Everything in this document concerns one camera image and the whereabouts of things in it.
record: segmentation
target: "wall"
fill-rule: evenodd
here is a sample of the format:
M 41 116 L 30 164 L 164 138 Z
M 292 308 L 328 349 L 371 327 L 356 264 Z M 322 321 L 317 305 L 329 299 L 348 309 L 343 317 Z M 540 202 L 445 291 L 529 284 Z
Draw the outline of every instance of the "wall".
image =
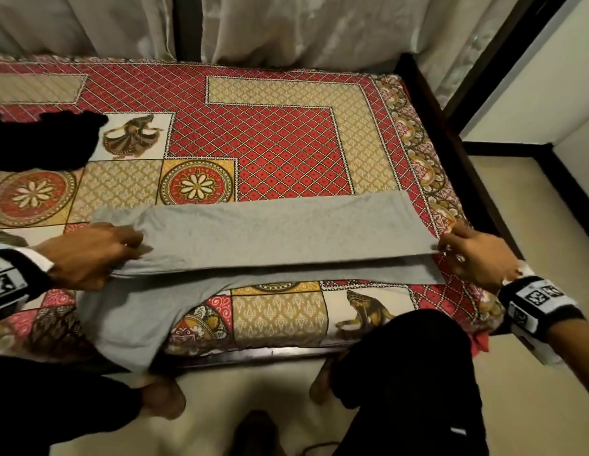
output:
M 589 197 L 589 120 L 554 148 Z
M 555 143 L 588 118 L 589 0 L 567 0 L 462 137 Z

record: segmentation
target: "baseboard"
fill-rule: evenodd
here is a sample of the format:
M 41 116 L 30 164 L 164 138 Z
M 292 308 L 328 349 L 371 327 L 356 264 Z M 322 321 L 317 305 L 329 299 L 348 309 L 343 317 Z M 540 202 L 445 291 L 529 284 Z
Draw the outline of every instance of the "baseboard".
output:
M 589 197 L 554 153 L 552 144 L 464 142 L 464 148 L 468 155 L 534 158 L 589 238 Z
M 487 157 L 534 157 L 551 151 L 552 144 L 520 144 L 515 142 L 468 142 L 464 141 L 468 155 Z
M 589 197 L 553 151 L 534 156 L 582 229 L 589 237 Z

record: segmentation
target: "printed bedspread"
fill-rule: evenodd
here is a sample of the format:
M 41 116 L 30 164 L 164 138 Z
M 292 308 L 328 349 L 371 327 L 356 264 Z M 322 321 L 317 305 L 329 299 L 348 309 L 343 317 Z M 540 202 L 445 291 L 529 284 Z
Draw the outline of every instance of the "printed bedspread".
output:
M 86 227 L 103 205 L 399 189 L 435 236 L 463 217 L 397 75 L 50 56 L 0 58 L 0 74 L 4 120 L 30 122 L 56 110 L 109 118 L 84 169 L 0 172 L 0 229 L 29 245 Z M 365 218 L 359 221 L 364 227 Z M 437 264 L 446 285 L 332 280 L 226 291 L 178 321 L 162 350 L 203 356 L 348 345 L 398 314 L 425 308 L 450 315 L 473 340 L 494 328 L 501 307 L 481 302 L 481 291 L 452 275 L 441 258 Z M 98 355 L 81 332 L 73 294 L 62 290 L 0 322 L 0 352 L 62 361 Z

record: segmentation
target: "bed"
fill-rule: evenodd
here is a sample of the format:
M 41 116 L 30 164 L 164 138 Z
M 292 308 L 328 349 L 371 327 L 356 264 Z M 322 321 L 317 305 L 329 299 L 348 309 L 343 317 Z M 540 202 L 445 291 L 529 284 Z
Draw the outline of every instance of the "bed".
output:
M 33 121 L 58 109 L 109 118 L 84 169 L 0 172 L 0 230 L 34 245 L 86 227 L 101 205 L 400 189 L 436 236 L 467 217 L 515 247 L 412 58 L 405 55 L 396 72 L 0 57 L 0 74 L 16 90 L 0 91 L 5 120 Z M 151 144 L 120 152 L 115 141 L 132 124 L 145 125 Z M 35 207 L 18 200 L 24 190 Z M 283 282 L 217 294 L 173 326 L 153 368 L 322 356 L 359 339 L 349 328 L 360 306 L 390 316 L 441 310 L 470 334 L 473 351 L 487 350 L 487 333 L 499 326 L 503 308 L 452 275 L 441 258 L 436 263 L 447 285 Z M 73 294 L 62 290 L 0 322 L 0 353 L 108 368 L 81 332 Z

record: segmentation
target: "left hand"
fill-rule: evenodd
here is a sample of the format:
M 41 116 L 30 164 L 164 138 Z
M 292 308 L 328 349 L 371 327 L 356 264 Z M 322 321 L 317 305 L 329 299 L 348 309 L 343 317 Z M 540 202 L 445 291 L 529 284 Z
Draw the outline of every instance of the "left hand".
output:
M 47 274 L 56 288 L 97 291 L 115 266 L 140 257 L 142 240 L 131 227 L 98 222 L 32 248 L 54 263 Z

